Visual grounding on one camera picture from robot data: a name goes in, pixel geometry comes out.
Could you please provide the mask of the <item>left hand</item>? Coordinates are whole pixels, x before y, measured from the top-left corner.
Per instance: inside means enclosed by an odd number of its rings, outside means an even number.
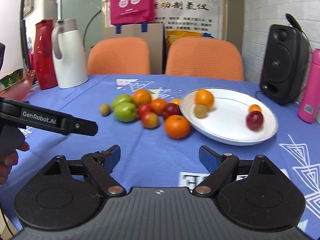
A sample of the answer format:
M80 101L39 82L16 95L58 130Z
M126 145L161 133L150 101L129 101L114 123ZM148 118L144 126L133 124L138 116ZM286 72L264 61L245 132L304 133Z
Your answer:
M1 185L6 183L12 167L17 164L18 164L18 153L15 150L14 152L9 153L4 159L4 163L1 163L0 165L0 184Z

